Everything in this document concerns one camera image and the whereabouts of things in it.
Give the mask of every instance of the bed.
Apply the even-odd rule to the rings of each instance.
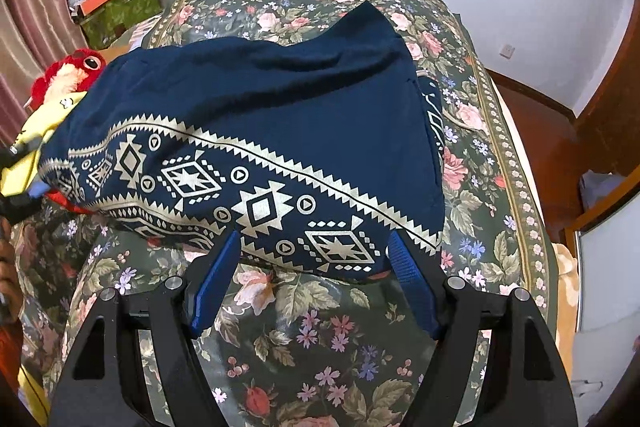
[[[293,44],[317,36],[362,1],[172,0],[115,45],[155,48],[223,36]],[[460,17],[440,0],[369,1],[403,36],[416,70],[441,89],[443,270],[481,290],[527,288],[557,332],[570,374],[575,264],[546,235],[513,119]],[[14,241],[26,295],[24,365],[49,394],[102,288],[146,291],[200,255],[148,243],[105,217],[74,215],[49,202],[15,230]],[[459,423],[473,416],[489,342],[490,331],[481,332]],[[214,328],[195,347],[230,421],[239,413],[246,425],[308,419],[305,425],[386,427],[406,412],[434,342],[415,324],[392,273],[354,283],[246,259]],[[170,425],[149,335],[141,336],[141,351],[156,418]]]

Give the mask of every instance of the metal screw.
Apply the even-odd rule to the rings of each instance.
[[[454,290],[462,290],[462,288],[465,287],[465,280],[462,279],[462,277],[458,277],[457,275],[454,275],[453,277],[449,277],[447,279],[447,284],[449,285],[450,288],[453,288]]]
[[[515,298],[516,298],[518,301],[526,301],[526,300],[529,300],[529,297],[531,296],[531,295],[529,294],[529,292],[528,292],[528,291],[526,291],[526,289],[524,289],[524,288],[516,288],[516,289],[514,289],[513,294],[515,295]]]
[[[103,301],[110,301],[116,296],[116,290],[113,288],[105,288],[100,292],[100,299]]]
[[[177,275],[174,275],[173,277],[169,277],[169,279],[164,281],[164,285],[170,290],[176,290],[180,286],[182,286],[182,279]]]

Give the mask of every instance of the finger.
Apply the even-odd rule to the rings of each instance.
[[[0,241],[0,263],[15,264],[15,250],[8,241]]]
[[[9,313],[12,320],[16,321],[22,308],[23,295],[20,285],[17,282],[0,279],[0,293],[4,294],[4,297],[8,299]]]
[[[11,238],[11,225],[4,217],[0,217],[0,240],[5,239],[8,241],[9,238]]]
[[[0,281],[18,283],[18,272],[15,270],[14,264],[0,261]]]

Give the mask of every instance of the electrical outlet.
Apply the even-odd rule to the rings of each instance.
[[[500,51],[500,55],[508,60],[513,56],[514,51],[516,51],[516,48],[510,44],[505,44]]]

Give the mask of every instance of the pink curtain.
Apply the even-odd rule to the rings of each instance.
[[[0,140],[11,142],[34,79],[86,41],[66,0],[0,0],[0,41]]]

